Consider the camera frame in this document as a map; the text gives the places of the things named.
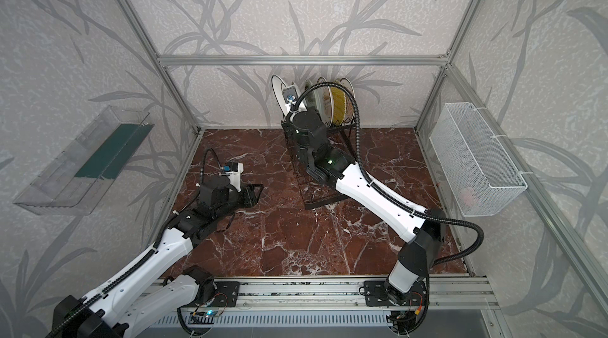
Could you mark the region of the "small white orange sunburst plate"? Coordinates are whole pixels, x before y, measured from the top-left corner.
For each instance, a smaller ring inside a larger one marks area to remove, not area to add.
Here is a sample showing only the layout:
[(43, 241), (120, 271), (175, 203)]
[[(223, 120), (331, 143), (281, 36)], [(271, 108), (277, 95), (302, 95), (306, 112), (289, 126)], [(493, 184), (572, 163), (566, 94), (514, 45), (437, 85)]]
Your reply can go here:
[[(348, 92), (354, 96), (354, 89), (352, 83), (347, 78), (341, 78), (340, 83), (348, 90)], [(346, 106), (345, 106), (345, 118), (343, 119), (343, 124), (351, 124), (355, 118), (354, 105), (349, 96), (345, 97)]]

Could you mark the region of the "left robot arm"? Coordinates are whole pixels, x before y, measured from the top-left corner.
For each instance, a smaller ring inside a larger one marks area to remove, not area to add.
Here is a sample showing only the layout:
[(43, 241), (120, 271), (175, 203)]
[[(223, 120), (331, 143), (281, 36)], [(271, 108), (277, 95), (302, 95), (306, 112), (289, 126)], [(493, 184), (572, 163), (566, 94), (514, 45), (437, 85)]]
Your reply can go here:
[(215, 277), (197, 266), (168, 280), (150, 295), (142, 293), (182, 257), (190, 254), (219, 223), (255, 207), (262, 184), (241, 182), (240, 162), (218, 164), (219, 172), (201, 174), (194, 197), (164, 222), (153, 243), (109, 280), (82, 298), (68, 296), (54, 310), (50, 337), (135, 337), (171, 310), (212, 304), (220, 298)]

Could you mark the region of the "black wire dish rack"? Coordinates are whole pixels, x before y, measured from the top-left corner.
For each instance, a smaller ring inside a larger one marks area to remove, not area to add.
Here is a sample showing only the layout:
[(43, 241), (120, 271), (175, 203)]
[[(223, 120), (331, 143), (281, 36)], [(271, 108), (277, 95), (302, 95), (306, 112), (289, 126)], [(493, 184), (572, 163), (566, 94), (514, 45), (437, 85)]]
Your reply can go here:
[(284, 137), (288, 147), (304, 207), (307, 210), (324, 207), (333, 203), (347, 200), (349, 197), (336, 190), (337, 181), (349, 165), (356, 162), (357, 150), (352, 133), (357, 125), (351, 124), (335, 127), (327, 125), (329, 150), (320, 158), (315, 167), (308, 167), (299, 158), (299, 148), (295, 141), (295, 130), (291, 118), (298, 112), (307, 111), (302, 107), (299, 111), (289, 112), (281, 121)]

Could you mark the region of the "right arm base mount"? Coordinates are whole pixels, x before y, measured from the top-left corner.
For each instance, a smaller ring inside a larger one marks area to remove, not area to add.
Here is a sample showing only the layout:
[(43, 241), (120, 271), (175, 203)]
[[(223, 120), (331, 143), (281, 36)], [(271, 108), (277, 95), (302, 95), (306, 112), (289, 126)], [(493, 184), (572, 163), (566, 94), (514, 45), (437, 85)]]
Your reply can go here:
[(424, 281), (416, 281), (407, 292), (400, 292), (388, 284), (387, 280), (368, 280), (359, 287), (366, 306), (405, 306), (421, 309), (425, 306), (428, 287)]

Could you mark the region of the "mint green flower plate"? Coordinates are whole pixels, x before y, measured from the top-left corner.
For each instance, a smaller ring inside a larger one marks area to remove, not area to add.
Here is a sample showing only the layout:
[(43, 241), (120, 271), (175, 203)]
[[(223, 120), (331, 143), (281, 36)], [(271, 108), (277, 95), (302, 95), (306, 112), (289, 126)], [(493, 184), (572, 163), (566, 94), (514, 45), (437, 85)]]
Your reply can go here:
[[(318, 85), (318, 83), (319, 83), (319, 81), (317, 81), (316, 83), (313, 83), (312, 81), (307, 80), (305, 82), (305, 91), (312, 88), (315, 85)], [(305, 97), (305, 100), (304, 100), (304, 103), (305, 103), (305, 106), (307, 107), (307, 109), (315, 110), (319, 114), (321, 114), (321, 109), (323, 107), (322, 96), (323, 96), (322, 90), (320, 90), (320, 89), (311, 91), (309, 94), (307, 94), (307, 96)]]

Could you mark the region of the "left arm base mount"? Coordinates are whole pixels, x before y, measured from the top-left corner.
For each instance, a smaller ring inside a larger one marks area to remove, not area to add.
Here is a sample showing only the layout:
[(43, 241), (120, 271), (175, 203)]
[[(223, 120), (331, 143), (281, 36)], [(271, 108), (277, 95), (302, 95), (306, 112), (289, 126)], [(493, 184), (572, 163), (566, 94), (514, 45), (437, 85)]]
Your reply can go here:
[(205, 287), (195, 300), (188, 304), (200, 308), (234, 308), (237, 305), (241, 284), (237, 281), (220, 281), (213, 288)]

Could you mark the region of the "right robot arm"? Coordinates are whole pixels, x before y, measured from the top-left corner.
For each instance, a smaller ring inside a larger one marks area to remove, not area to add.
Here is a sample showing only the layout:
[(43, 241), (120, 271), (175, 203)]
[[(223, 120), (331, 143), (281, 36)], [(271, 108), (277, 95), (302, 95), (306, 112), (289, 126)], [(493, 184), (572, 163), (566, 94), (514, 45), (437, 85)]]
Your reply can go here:
[[(359, 153), (349, 155), (332, 145), (319, 112), (309, 110), (304, 104), (310, 93), (324, 87), (338, 89), (350, 102), (356, 100), (340, 83), (318, 83), (304, 92), (297, 86), (289, 86), (281, 93), (283, 130), (294, 143), (299, 162), (317, 183), (330, 186), (362, 204), (386, 222), (405, 243), (384, 285), (391, 303), (401, 305), (414, 284), (427, 279), (434, 266), (461, 259), (479, 249), (485, 238), (484, 230), (476, 223), (448, 219), (440, 209), (428, 210), (400, 196), (365, 170)], [(477, 237), (463, 251), (440, 257), (447, 225), (474, 230)]]

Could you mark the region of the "large white orange sunburst plate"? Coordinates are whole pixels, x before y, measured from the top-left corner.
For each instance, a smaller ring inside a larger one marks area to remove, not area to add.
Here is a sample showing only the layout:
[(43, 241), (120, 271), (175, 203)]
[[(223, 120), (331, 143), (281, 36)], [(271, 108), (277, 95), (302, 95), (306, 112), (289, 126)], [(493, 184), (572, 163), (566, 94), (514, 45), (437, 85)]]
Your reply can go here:
[(333, 123), (333, 94), (331, 86), (323, 86), (316, 89), (317, 108), (321, 116), (321, 120), (330, 127)]

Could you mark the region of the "white plate grey flower outline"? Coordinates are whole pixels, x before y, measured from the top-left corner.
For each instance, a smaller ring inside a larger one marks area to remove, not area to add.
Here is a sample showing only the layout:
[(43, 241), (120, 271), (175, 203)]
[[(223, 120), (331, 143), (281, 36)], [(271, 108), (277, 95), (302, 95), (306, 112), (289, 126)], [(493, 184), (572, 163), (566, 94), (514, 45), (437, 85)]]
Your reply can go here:
[(286, 116), (291, 112), (291, 105), (296, 103), (299, 98), (299, 88), (294, 83), (288, 86), (278, 75), (271, 77), (271, 84), (281, 113)]

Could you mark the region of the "yellow green woven plate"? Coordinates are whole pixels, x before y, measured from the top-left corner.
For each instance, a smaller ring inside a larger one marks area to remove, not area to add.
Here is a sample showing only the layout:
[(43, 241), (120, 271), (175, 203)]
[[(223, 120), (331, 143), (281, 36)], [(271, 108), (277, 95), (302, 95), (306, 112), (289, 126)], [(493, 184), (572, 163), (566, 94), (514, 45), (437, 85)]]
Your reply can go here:
[(347, 96), (339, 88), (331, 87), (330, 90), (333, 99), (332, 123), (340, 126), (346, 118)]

